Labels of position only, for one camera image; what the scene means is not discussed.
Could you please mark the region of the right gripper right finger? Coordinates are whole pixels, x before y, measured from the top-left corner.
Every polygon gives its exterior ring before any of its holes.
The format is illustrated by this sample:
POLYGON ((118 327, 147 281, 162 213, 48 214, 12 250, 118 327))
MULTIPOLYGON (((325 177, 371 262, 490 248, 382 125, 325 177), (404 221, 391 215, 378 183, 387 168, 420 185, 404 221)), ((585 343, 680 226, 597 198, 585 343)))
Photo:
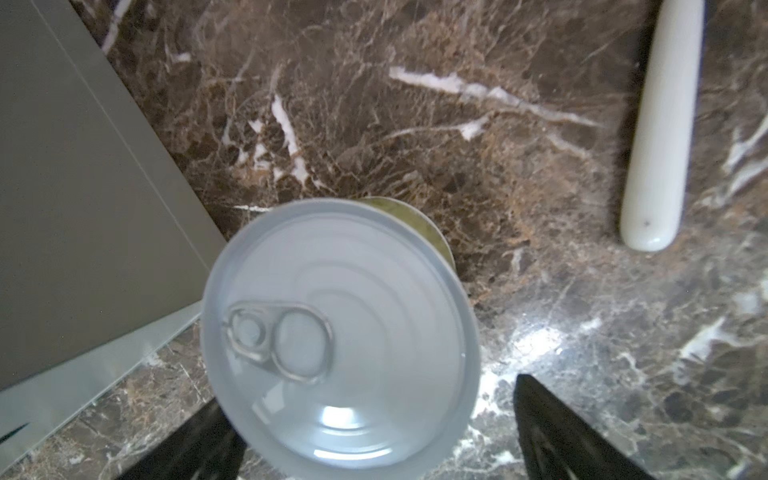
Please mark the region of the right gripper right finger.
POLYGON ((530 479, 649 479, 535 377, 516 378, 513 407, 530 479))

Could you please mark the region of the green label can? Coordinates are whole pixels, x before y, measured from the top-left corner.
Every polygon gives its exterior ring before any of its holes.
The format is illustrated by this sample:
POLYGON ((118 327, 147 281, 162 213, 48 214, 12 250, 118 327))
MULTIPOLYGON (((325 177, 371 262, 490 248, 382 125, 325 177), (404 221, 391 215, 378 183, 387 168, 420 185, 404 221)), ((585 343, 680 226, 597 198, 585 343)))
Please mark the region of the green label can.
POLYGON ((462 438, 477 320, 445 237, 405 202, 290 202, 222 250, 201 351, 244 441, 298 479, 417 479, 462 438))

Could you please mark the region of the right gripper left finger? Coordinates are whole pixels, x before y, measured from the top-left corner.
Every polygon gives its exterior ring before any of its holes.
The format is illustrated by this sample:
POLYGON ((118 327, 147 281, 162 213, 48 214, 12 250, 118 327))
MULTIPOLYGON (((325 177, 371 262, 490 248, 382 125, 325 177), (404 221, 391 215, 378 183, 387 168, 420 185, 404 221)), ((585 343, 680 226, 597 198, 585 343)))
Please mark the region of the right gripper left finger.
POLYGON ((216 399, 122 473, 122 479, 236 479, 247 448, 216 399))

